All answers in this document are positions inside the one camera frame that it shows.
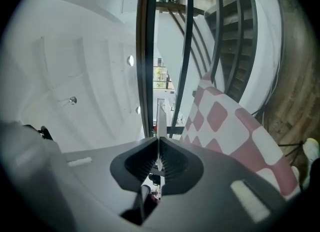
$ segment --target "pink and white checkered fabric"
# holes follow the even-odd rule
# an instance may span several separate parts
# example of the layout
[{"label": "pink and white checkered fabric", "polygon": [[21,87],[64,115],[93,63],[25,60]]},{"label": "pink and white checkered fabric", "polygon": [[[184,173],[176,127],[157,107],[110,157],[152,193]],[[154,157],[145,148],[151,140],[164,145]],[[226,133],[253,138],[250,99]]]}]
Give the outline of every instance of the pink and white checkered fabric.
[{"label": "pink and white checkered fabric", "polygon": [[300,188],[282,151],[237,102],[200,81],[181,141],[229,155],[270,182],[286,199]]}]

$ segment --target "black metal railing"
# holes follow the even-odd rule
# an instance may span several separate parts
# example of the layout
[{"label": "black metal railing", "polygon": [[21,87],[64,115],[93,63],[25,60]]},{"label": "black metal railing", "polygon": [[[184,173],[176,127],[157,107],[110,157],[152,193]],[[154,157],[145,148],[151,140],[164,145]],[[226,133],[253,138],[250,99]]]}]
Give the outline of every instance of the black metal railing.
[{"label": "black metal railing", "polygon": [[[232,61],[231,71],[228,74],[226,84],[225,84],[225,93],[228,94],[231,86],[234,84],[236,74],[240,65],[240,56],[243,54],[243,42],[245,38],[244,31],[244,7],[243,0],[236,1],[236,10],[237,10],[237,35],[234,40],[236,40],[236,46],[234,51],[234,57]],[[258,35],[258,21],[257,21],[257,10],[255,0],[250,0],[252,5],[252,19],[253,19],[253,40],[251,48],[250,58],[254,60],[256,47],[257,47],[257,35]],[[173,136],[176,130],[176,123],[178,119],[178,114],[180,111],[190,54],[194,56],[192,50],[192,39],[195,38],[193,34],[193,23],[194,23],[194,0],[186,0],[185,6],[185,15],[183,15],[177,9],[181,19],[184,21],[184,31],[182,26],[180,30],[183,34],[183,53],[182,53],[182,66],[180,70],[178,88],[176,91],[176,100],[174,106],[174,113],[171,127],[167,128],[170,137]],[[176,17],[172,13],[172,9],[176,8],[172,6],[168,8],[167,6],[157,7],[156,0],[138,0],[137,7],[137,20],[136,20],[136,58],[137,58],[137,80],[138,80],[138,91],[139,99],[141,106],[141,116],[142,116],[142,125],[144,128],[144,134],[146,137],[152,136],[153,130],[153,51],[154,51],[154,30],[155,30],[155,12],[156,9],[164,9],[169,11],[173,19]],[[216,0],[215,6],[215,24],[214,24],[214,49],[213,55],[210,63],[210,79],[212,83],[215,83],[216,72],[218,64],[221,58],[221,52],[223,48],[224,40],[224,0]],[[200,55],[201,61],[204,62],[204,57],[208,57],[208,52]],[[247,86],[251,70],[247,71],[245,74],[246,82],[242,84],[242,90],[244,91]]]}]

